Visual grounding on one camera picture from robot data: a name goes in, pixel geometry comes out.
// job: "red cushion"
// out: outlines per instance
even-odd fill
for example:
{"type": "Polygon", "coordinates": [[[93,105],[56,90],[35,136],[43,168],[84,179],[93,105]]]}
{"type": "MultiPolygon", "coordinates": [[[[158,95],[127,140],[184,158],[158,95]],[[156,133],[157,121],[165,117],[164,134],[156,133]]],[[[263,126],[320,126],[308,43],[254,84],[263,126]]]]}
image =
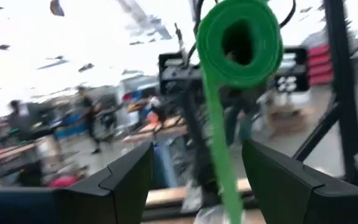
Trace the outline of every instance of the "red cushion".
{"type": "Polygon", "coordinates": [[[63,176],[51,181],[49,187],[59,187],[59,188],[69,187],[73,185],[76,181],[77,178],[75,176],[63,176]]]}
{"type": "Polygon", "coordinates": [[[324,85],[330,83],[334,78],[334,74],[325,73],[324,75],[315,75],[309,77],[310,85],[324,85]]]}
{"type": "Polygon", "coordinates": [[[309,57],[315,57],[315,56],[325,55],[325,54],[329,54],[329,46],[328,45],[313,47],[312,49],[309,49],[309,52],[308,52],[309,57]]]}
{"type": "Polygon", "coordinates": [[[309,67],[324,65],[324,64],[330,63],[330,62],[331,62],[331,56],[329,54],[321,55],[318,57],[312,57],[312,58],[309,58],[309,67]]]}

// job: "rolled resistance band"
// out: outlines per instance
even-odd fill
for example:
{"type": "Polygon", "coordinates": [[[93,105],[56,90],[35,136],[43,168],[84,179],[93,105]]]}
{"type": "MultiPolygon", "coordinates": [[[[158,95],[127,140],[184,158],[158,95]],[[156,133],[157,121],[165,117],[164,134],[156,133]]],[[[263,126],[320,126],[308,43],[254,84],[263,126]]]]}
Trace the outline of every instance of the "rolled resistance band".
{"type": "Polygon", "coordinates": [[[226,146],[222,86],[251,89],[266,82],[283,57],[280,27],[267,1],[225,0],[201,21],[196,44],[213,129],[211,154],[231,224],[241,223],[242,204],[226,146]],[[227,56],[234,54],[234,60],[227,56]]]}

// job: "black machine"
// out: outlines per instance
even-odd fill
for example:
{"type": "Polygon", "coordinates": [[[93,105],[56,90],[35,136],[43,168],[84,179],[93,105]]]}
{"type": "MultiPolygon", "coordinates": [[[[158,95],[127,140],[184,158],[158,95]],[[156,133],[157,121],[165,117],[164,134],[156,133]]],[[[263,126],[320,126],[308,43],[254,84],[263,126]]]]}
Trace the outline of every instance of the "black machine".
{"type": "Polygon", "coordinates": [[[275,74],[275,88],[280,93],[306,92],[310,89],[308,77],[308,49],[304,47],[285,47],[283,62],[294,62],[291,67],[281,66],[275,74]]]}
{"type": "Polygon", "coordinates": [[[27,107],[27,115],[19,116],[18,120],[8,118],[8,125],[12,130],[10,136],[16,136],[21,141],[31,141],[53,135],[57,128],[64,125],[50,125],[55,119],[54,107],[50,103],[26,103],[24,106],[27,107]]]}
{"type": "Polygon", "coordinates": [[[358,223],[357,186],[256,142],[242,158],[266,223],[358,223]]]}
{"type": "Polygon", "coordinates": [[[334,69],[333,97],[326,114],[292,159],[256,142],[244,144],[247,176],[269,224],[358,223],[356,77],[349,58],[343,0],[325,0],[324,8],[334,69]],[[302,162],[337,121],[344,176],[334,178],[302,162]]]}
{"type": "Polygon", "coordinates": [[[0,224],[139,224],[152,166],[153,147],[143,144],[65,189],[0,189],[0,224]]]}
{"type": "Polygon", "coordinates": [[[198,110],[199,106],[204,103],[200,66],[188,65],[184,67],[182,65],[183,52],[158,56],[160,92],[164,96],[175,95],[175,103],[181,108],[180,111],[186,120],[189,137],[197,148],[193,176],[203,188],[203,193],[213,195],[211,201],[215,202],[217,199],[215,195],[219,188],[206,139],[203,135],[203,125],[200,123],[200,118],[204,114],[198,110]]]}

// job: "black shirt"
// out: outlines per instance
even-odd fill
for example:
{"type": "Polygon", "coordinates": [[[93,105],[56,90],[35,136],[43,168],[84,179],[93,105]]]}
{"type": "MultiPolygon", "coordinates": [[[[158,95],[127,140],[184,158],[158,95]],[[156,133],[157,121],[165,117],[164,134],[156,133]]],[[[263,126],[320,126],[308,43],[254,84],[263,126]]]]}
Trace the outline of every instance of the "black shirt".
{"type": "Polygon", "coordinates": [[[7,122],[11,129],[18,129],[20,132],[30,131],[36,123],[29,114],[21,115],[19,113],[11,113],[7,118],[7,122]]]}
{"type": "Polygon", "coordinates": [[[88,112],[85,114],[85,119],[87,119],[88,121],[94,120],[93,102],[91,98],[87,96],[84,97],[82,99],[81,104],[83,107],[85,107],[88,110],[88,112]]]}

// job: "black metal frame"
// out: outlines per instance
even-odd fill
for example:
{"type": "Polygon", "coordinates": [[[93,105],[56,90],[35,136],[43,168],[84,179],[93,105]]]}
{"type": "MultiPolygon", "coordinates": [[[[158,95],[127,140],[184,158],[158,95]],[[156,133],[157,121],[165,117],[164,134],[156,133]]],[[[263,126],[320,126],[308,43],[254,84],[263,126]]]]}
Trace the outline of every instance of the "black metal frame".
{"type": "Polygon", "coordinates": [[[293,156],[304,161],[331,127],[339,122],[344,179],[358,186],[354,156],[358,154],[356,76],[349,58],[349,42],[343,0],[324,0],[331,60],[334,70],[333,102],[322,120],[293,156]]]}

